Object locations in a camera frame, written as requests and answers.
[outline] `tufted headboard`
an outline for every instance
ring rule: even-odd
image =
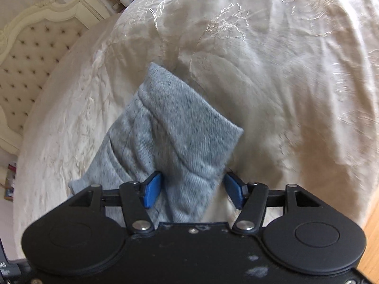
[[[0,30],[0,147],[18,153],[25,121],[50,73],[81,35],[107,17],[99,0],[46,0]]]

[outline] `bed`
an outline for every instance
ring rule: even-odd
[[[0,147],[18,154],[23,127],[50,73],[90,27],[109,17],[99,0],[44,0],[0,31]]]
[[[378,188],[378,9],[378,0],[135,0],[100,22],[50,73],[22,131],[15,124],[16,244],[68,197],[150,62],[244,129],[229,163],[244,181],[300,184],[364,226]],[[236,215],[220,187],[203,220]]]

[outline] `circular cap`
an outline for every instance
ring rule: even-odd
[[[295,230],[296,238],[307,246],[324,248],[338,241],[340,234],[333,226],[320,222],[304,223]]]
[[[266,226],[262,239],[279,263],[309,275],[350,269],[366,246],[357,224],[326,207],[297,208]]]
[[[123,229],[89,208],[51,212],[29,226],[22,249],[31,265],[54,275],[87,275],[112,261],[125,242]]]
[[[237,222],[236,226],[243,231],[249,231],[253,229],[255,225],[251,221],[241,220]]]
[[[139,231],[145,231],[151,227],[151,224],[145,220],[138,220],[133,222],[132,226]]]

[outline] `metal rivet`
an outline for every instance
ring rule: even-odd
[[[145,220],[137,220],[132,224],[132,226],[138,231],[145,231],[151,227],[151,224]]]
[[[40,279],[33,279],[30,281],[30,284],[43,284],[43,282]]]
[[[198,232],[199,232],[199,230],[198,229],[195,229],[195,228],[190,228],[189,230],[188,230],[188,232],[190,233],[190,234],[197,234]]]
[[[249,231],[253,229],[255,225],[251,221],[242,220],[238,221],[236,226],[243,231]]]

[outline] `heathered gray fabric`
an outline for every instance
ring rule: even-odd
[[[69,187],[73,193],[91,184],[118,189],[159,170],[163,189],[148,210],[154,224],[198,222],[242,132],[182,80],[151,63],[88,171]],[[124,225],[120,208],[107,208],[107,216]]]

